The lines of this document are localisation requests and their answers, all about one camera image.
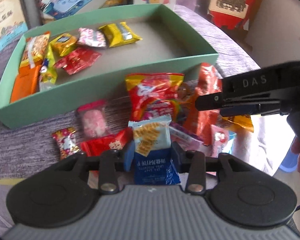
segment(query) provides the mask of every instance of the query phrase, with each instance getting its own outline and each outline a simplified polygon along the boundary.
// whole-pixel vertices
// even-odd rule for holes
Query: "orange package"
[[[211,145],[211,127],[216,124],[219,110],[198,111],[194,102],[199,96],[221,92],[221,79],[216,77],[216,69],[208,64],[202,63],[199,73],[198,86],[194,90],[193,101],[189,115],[183,124],[188,131],[200,136],[204,145]]]
[[[40,69],[40,65],[34,68],[23,67],[23,71],[18,74],[14,82],[10,103],[36,92]]]

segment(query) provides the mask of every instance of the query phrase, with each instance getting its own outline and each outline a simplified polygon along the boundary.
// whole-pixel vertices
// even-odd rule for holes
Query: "green cardboard box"
[[[135,44],[99,49],[103,55],[90,68],[74,75],[58,70],[56,87],[10,104],[10,96],[26,38],[51,32],[51,37],[79,27],[97,29],[126,21],[143,38]],[[198,78],[200,63],[214,64],[217,52],[188,23],[161,4],[125,5],[77,14],[29,30],[18,42],[0,81],[0,121],[18,128],[75,110],[98,99],[123,96],[130,73],[184,73]]]

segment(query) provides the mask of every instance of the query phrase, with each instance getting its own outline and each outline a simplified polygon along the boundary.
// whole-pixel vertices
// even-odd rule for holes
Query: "yellow wrapper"
[[[44,53],[50,38],[50,32],[43,35],[27,38],[20,68],[28,66],[30,69],[42,65]]]
[[[42,68],[40,70],[40,82],[43,83],[50,82],[52,84],[55,84],[58,74],[56,72],[55,67],[53,66],[56,61],[50,44],[48,45],[45,59],[48,60],[48,65],[46,66],[45,61],[43,62],[44,65],[42,65]]]
[[[128,27],[126,22],[104,25],[99,29],[102,30],[107,37],[109,47],[122,46],[142,40],[140,36],[136,35]]]
[[[254,127],[250,115],[237,115],[231,117],[222,117],[223,120],[240,125],[249,132],[254,132]]]
[[[60,57],[64,57],[76,49],[76,42],[76,37],[69,33],[64,33],[51,41],[50,44]]]

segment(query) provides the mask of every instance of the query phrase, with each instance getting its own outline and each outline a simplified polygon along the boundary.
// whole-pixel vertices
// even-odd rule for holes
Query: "gray gripper base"
[[[204,198],[180,186],[127,185],[103,196],[82,219],[60,228],[16,225],[4,240],[294,240],[287,226],[267,230],[236,227],[219,218]]]

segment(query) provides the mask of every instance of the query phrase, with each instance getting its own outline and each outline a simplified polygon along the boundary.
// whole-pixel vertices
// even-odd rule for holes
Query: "white wall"
[[[262,0],[246,42],[260,67],[300,60],[300,1]]]

